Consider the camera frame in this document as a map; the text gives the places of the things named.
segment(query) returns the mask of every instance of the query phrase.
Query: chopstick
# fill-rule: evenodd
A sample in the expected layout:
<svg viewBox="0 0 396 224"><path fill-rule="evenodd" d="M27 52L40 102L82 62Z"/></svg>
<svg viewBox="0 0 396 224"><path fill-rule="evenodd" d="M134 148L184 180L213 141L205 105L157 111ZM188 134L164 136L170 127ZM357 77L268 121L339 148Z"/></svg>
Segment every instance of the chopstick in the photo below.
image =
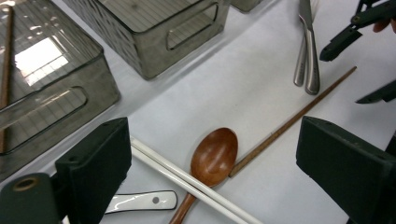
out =
<svg viewBox="0 0 396 224"><path fill-rule="evenodd" d="M283 124L276 132L272 133L267 139L265 139L261 144L249 152L240 162L238 162L231 170L229 177L234 177L237 175L245 166L247 166L251 161L253 161L257 156L260 155L266 148L268 148L275 140L284 133L291 125L293 125L297 120L299 120L304 114L306 114L310 109L317 105L323 98L325 98L332 90L334 90L342 81L349 77L355 70L356 66L352 67L343 76L336 80L326 91L321 93L317 98L315 98L311 103L306 105L302 110L300 110L296 115L289 119L285 124Z"/></svg>
<svg viewBox="0 0 396 224"><path fill-rule="evenodd" d="M233 221L237 223L261 223L257 218L226 200L213 189L188 175L172 162L132 137L131 150L132 154L139 160L165 175L190 194L217 209Z"/></svg>
<svg viewBox="0 0 396 224"><path fill-rule="evenodd" d="M0 109L6 107L9 103L9 77L11 76L11 58L12 58L12 34L14 30L14 9L8 7L7 18L7 36L6 36L6 49L4 53L3 62L3 78L1 85L0 95ZM7 132L6 129L0 131L0 153L4 153L7 147Z"/></svg>

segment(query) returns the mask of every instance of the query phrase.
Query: spoon bowl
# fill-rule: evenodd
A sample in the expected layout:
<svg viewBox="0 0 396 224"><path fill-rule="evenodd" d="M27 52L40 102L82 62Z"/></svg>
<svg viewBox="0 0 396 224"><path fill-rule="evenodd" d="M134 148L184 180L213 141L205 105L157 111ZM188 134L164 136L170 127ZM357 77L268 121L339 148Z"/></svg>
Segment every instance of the spoon bowl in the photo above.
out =
<svg viewBox="0 0 396 224"><path fill-rule="evenodd" d="M233 169L238 152L235 133L220 128L209 135L195 149L191 159L191 175L210 188L227 178ZM195 197L187 194L170 223L181 223Z"/></svg>

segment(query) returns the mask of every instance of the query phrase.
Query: metal utensil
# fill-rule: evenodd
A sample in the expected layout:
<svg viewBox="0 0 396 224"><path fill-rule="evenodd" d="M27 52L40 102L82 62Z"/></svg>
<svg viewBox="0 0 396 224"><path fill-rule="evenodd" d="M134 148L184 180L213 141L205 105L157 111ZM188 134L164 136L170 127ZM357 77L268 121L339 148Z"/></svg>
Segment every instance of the metal utensil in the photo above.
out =
<svg viewBox="0 0 396 224"><path fill-rule="evenodd" d="M300 0L300 19L304 25L306 50L307 50L307 81L305 84L305 91L308 94L316 95L320 89L319 69L318 69L318 55L315 43L315 34L312 26L313 17L311 11L310 0Z"/></svg>
<svg viewBox="0 0 396 224"><path fill-rule="evenodd" d="M311 1L311 8L312 8L312 21L315 19L315 16L318 11L318 5L319 5L320 0L314 0ZM305 66L306 66L306 41L305 37L302 40L301 46L300 46L300 51L299 51L298 59L297 59L297 64L296 64L296 69L294 71L294 84L298 87L303 86L304 84L304 78L305 78Z"/></svg>
<svg viewBox="0 0 396 224"><path fill-rule="evenodd" d="M111 200L105 214L136 210L170 210L175 209L177 196L172 190L117 194Z"/></svg>

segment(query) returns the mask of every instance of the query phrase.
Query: ceramic spoon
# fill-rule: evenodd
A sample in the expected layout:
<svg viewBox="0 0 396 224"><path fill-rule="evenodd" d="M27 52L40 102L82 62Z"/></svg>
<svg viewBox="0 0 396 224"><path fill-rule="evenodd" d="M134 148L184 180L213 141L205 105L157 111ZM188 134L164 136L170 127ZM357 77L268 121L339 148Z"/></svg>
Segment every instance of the ceramic spoon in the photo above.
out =
<svg viewBox="0 0 396 224"><path fill-rule="evenodd" d="M117 194L111 200L105 214L138 210L175 209L177 196L172 190L137 194Z"/></svg>
<svg viewBox="0 0 396 224"><path fill-rule="evenodd" d="M232 130L215 130L195 149L191 159L191 175L208 187L215 187L227 178L233 169L237 151L238 141ZM194 201L195 197L187 193L169 223L181 223Z"/></svg>

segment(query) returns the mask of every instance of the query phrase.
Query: wooden spoon handle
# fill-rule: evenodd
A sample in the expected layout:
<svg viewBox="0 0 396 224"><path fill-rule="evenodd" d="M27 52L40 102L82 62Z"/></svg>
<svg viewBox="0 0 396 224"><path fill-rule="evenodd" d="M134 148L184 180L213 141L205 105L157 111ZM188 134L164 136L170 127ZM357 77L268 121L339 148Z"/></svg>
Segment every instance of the wooden spoon handle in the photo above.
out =
<svg viewBox="0 0 396 224"><path fill-rule="evenodd" d="M187 212L189 211L190 207L195 201L195 197L189 193L187 193L186 197L184 198L183 202L181 203L180 207L175 212L172 220L169 224L179 224L183 221L184 217L186 216Z"/></svg>

